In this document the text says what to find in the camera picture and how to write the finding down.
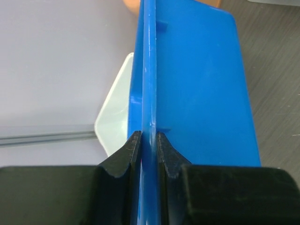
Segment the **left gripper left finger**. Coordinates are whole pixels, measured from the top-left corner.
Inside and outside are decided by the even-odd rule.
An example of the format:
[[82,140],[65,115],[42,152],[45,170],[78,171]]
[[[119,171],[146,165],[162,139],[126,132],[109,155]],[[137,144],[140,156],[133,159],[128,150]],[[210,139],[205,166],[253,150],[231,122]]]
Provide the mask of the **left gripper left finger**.
[[142,133],[98,165],[0,170],[3,225],[135,225]]

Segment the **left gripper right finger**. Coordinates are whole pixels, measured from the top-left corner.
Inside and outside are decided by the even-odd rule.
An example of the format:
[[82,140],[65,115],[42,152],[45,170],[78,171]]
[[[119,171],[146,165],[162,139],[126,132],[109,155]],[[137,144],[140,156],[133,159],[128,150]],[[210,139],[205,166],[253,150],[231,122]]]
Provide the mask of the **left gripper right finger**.
[[195,165],[156,138],[161,224],[299,224],[300,190],[285,170]]

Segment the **white plastic tub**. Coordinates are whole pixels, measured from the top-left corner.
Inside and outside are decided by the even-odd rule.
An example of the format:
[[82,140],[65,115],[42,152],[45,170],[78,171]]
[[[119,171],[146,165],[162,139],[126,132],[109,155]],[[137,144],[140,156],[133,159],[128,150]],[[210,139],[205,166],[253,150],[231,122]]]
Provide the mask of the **white plastic tub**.
[[94,131],[108,156],[127,141],[129,89],[134,54],[125,58],[94,123]]

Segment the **blue plastic tub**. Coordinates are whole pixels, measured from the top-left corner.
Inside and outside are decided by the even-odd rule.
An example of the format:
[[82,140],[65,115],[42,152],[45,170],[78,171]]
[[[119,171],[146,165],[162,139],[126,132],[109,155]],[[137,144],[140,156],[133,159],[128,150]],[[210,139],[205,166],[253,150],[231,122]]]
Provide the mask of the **blue plastic tub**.
[[142,131],[137,222],[160,224],[156,132],[191,163],[260,166],[234,17],[195,0],[140,2],[128,134]]

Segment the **orange plastic bucket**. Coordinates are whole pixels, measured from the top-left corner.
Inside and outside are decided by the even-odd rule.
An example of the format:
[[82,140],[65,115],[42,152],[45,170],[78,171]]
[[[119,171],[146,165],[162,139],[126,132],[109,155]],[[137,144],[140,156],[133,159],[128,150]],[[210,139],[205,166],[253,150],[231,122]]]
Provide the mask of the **orange plastic bucket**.
[[[219,7],[221,0],[197,0],[198,2],[213,6]],[[133,13],[138,13],[140,7],[140,0],[123,0],[125,6]]]

